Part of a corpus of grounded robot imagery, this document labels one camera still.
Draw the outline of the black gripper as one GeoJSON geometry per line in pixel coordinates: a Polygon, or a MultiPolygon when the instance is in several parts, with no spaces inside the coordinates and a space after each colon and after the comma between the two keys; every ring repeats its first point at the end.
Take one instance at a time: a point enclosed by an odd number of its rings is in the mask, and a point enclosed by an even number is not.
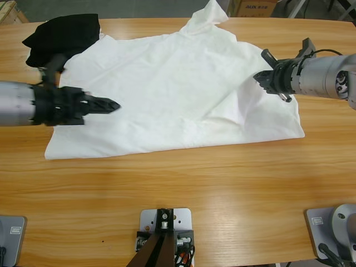
{"type": "Polygon", "coordinates": [[[110,114],[121,108],[116,101],[104,97],[85,95],[77,87],[33,85],[35,107],[32,125],[83,125],[83,116],[88,114],[110,114]]]}
{"type": "Polygon", "coordinates": [[[268,49],[262,51],[261,57],[273,70],[258,72],[253,78],[261,87],[269,87],[267,93],[278,95],[284,102],[291,102],[290,95],[295,93],[291,86],[292,73],[302,58],[277,60],[268,49]]]}

